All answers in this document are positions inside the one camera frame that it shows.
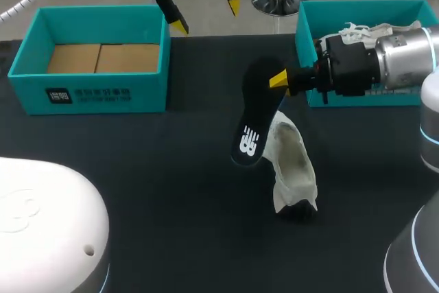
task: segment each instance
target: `white shoe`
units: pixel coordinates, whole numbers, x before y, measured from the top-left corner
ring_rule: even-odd
[[[342,36],[343,43],[346,45],[363,42],[366,49],[372,49],[375,47],[375,43],[379,37],[391,36],[394,32],[406,32],[421,27],[420,21],[414,21],[411,25],[406,27],[390,25],[389,23],[382,23],[375,27],[368,27],[367,25],[355,25],[351,22],[346,24],[349,24],[350,26],[340,30],[338,34],[329,34],[320,39],[322,41],[322,51],[326,51],[326,39],[329,37],[340,35]]]
[[[314,168],[297,127],[280,111],[270,126],[263,157],[272,162],[276,174],[273,188],[276,213],[301,200],[308,200],[317,211]]]

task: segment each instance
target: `black insole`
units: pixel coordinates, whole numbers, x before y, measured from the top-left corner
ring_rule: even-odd
[[[238,165],[251,166],[262,157],[273,117],[287,91],[287,86],[271,89],[270,78],[284,69],[277,58],[259,58],[244,75],[244,113],[232,145],[232,159]]]

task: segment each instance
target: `shoe lace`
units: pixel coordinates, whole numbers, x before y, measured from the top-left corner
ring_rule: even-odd
[[[355,25],[352,22],[347,22],[349,27],[345,27],[338,33],[345,36],[347,40],[360,40],[363,36],[370,37],[369,27],[367,25]]]

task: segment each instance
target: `white robot body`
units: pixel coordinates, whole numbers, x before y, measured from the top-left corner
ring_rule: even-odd
[[[104,293],[109,220],[81,174],[0,158],[0,292]]]

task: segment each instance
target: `black table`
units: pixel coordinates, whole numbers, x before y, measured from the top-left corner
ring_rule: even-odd
[[[230,159],[241,77],[262,54],[294,61],[294,36],[172,41],[169,111],[28,117],[0,78],[0,156],[85,175],[110,215],[113,292],[385,292],[390,242],[437,190],[409,108],[281,110],[319,187],[311,224],[274,215],[274,172]]]

